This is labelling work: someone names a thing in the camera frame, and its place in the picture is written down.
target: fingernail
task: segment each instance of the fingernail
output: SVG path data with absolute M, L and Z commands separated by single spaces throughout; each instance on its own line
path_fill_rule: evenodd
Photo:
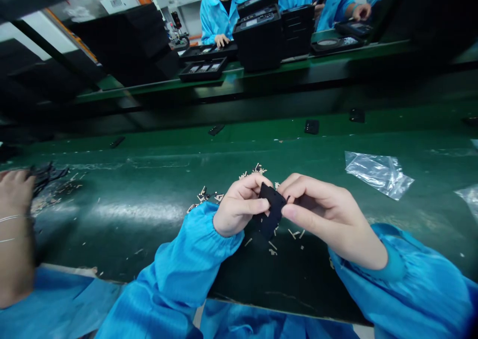
M 295 218 L 295 207 L 293 205 L 285 205 L 282 208 L 282 215 L 290 220 Z

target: display screen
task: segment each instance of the display screen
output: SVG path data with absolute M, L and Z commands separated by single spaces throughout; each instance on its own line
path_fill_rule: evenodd
M 248 21 L 245 25 L 246 25 L 246 27 L 248 27 L 248 26 L 251 26 L 251 25 L 254 25 L 254 24 L 257 24 L 257 18 Z

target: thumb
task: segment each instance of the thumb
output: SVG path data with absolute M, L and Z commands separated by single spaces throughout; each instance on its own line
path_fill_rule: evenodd
M 234 201 L 233 212 L 236 216 L 240 215 L 258 215 L 269 209 L 270 204 L 267 199 L 257 200 L 236 200 Z
M 326 243 L 329 243 L 339 230 L 337 223 L 326 220 L 298 205 L 285 205 L 282 208 L 282 215 Z

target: hand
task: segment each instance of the hand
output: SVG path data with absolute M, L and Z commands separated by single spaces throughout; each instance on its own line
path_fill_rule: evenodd
M 216 46 L 218 48 L 223 48 L 226 44 L 229 44 L 230 42 L 229 38 L 227 38 L 224 34 L 216 35 L 214 41 L 216 42 Z
M 324 10 L 325 4 L 317 4 L 317 2 L 312 3 L 312 5 L 315 5 L 314 8 L 314 20 L 317 20 L 320 18 L 320 15 L 322 14 L 322 11 Z
M 367 20 L 372 14 L 372 6 L 368 3 L 360 4 L 355 7 L 352 17 L 356 20 Z
M 244 177 L 229 187 L 213 218 L 217 233 L 223 237 L 238 234 L 249 223 L 252 215 L 260 214 L 269 209 L 267 199 L 258 199 L 260 186 L 263 182 L 273 187 L 272 182 L 258 173 Z
M 27 179 L 27 174 L 25 170 L 0 172 L 0 219 L 29 214 L 35 177 Z
M 385 246 L 349 191 L 300 174 L 290 175 L 277 190 L 290 196 L 282 214 L 327 243 L 340 257 L 380 270 L 388 262 Z

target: clear plastic bag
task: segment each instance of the clear plastic bag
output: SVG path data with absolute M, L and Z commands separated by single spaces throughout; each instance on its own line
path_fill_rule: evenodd
M 467 203 L 473 217 L 478 222 L 478 185 L 455 191 L 455 193 Z
M 345 170 L 398 201 L 415 181 L 402 172 L 396 157 L 345 152 Z

